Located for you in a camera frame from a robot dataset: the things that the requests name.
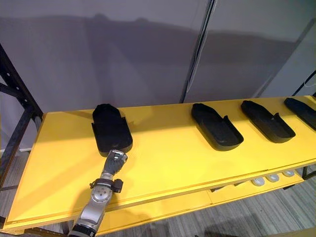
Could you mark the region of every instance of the black tray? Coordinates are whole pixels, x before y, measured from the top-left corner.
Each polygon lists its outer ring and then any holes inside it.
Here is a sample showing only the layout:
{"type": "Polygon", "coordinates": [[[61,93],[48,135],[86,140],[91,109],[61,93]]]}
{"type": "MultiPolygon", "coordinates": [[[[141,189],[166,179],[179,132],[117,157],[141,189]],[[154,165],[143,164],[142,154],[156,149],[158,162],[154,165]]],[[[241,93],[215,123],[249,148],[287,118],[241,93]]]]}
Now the black tray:
{"type": "Polygon", "coordinates": [[[272,115],[265,107],[249,100],[243,101],[241,109],[250,121],[272,142],[283,143],[295,136],[295,132],[278,113],[272,115]]]}
{"type": "Polygon", "coordinates": [[[204,104],[193,104],[192,117],[202,130],[202,134],[213,148],[219,151],[228,151],[243,142],[242,135],[228,119],[222,118],[213,108],[204,104]]]}
{"type": "Polygon", "coordinates": [[[301,120],[316,131],[316,111],[307,104],[293,98],[286,98],[285,105],[301,120]]]}
{"type": "Polygon", "coordinates": [[[92,129],[99,153],[106,157],[112,149],[128,152],[133,146],[125,117],[110,104],[101,104],[92,113],[92,129]]]}

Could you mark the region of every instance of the robotic arm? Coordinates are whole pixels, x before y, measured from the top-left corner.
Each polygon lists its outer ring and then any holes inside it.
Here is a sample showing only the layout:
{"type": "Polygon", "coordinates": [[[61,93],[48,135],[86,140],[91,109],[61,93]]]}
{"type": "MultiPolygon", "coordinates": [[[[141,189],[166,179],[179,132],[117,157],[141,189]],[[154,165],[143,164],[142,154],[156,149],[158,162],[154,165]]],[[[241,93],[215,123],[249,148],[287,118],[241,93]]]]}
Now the robotic arm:
{"type": "Polygon", "coordinates": [[[105,208],[112,198],[113,192],[120,193],[123,182],[113,181],[127,160],[127,155],[118,150],[111,150],[104,164],[101,177],[90,184],[92,188],[89,203],[82,210],[69,237],[94,237],[102,222],[105,208]]]}

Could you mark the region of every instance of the white round object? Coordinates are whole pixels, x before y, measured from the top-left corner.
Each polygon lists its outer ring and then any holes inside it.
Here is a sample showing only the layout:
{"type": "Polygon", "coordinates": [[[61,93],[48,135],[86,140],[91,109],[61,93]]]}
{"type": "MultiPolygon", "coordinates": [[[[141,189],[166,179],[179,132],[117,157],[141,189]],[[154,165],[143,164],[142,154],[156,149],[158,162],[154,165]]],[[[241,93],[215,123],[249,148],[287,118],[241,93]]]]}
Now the white round object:
{"type": "Polygon", "coordinates": [[[286,177],[291,177],[294,175],[294,171],[293,170],[287,170],[287,171],[284,171],[283,174],[286,176],[286,177]]]}
{"type": "Polygon", "coordinates": [[[265,180],[263,178],[256,178],[251,180],[251,182],[255,185],[255,186],[262,186],[265,184],[265,180]]]}
{"type": "Polygon", "coordinates": [[[266,178],[273,183],[279,181],[280,179],[277,174],[268,175],[266,178]]]}

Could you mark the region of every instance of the black metal frame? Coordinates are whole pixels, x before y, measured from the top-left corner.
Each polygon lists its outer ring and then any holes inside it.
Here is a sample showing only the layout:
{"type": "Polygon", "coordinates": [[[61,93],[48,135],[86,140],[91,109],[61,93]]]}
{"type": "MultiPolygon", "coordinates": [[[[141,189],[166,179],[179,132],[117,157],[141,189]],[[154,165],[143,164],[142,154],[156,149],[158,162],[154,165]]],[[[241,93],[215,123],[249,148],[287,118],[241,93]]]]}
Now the black metal frame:
{"type": "MultiPolygon", "coordinates": [[[[42,120],[43,112],[23,83],[1,44],[0,75],[6,83],[6,85],[0,83],[0,92],[14,96],[24,108],[24,112],[1,157],[0,189],[4,191],[16,188],[16,186],[2,188],[2,186],[30,120],[33,119],[33,121],[38,124],[39,121],[41,122],[42,120]]],[[[3,227],[4,220],[4,217],[0,217],[0,229],[3,227]]]]}

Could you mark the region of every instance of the lower shelf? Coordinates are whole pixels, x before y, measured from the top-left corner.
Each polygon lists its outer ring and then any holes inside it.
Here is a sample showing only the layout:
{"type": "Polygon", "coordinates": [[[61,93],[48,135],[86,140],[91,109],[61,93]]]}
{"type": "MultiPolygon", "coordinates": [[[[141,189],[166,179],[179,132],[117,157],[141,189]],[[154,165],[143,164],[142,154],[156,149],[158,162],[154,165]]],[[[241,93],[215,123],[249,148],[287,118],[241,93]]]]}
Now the lower shelf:
{"type": "Polygon", "coordinates": [[[272,183],[264,178],[265,184],[260,187],[253,185],[251,181],[246,181],[237,186],[225,186],[214,192],[210,190],[200,191],[110,211],[106,213],[97,234],[102,235],[127,229],[303,182],[303,179],[297,173],[292,177],[286,177],[283,174],[278,175],[279,181],[272,183]]]}

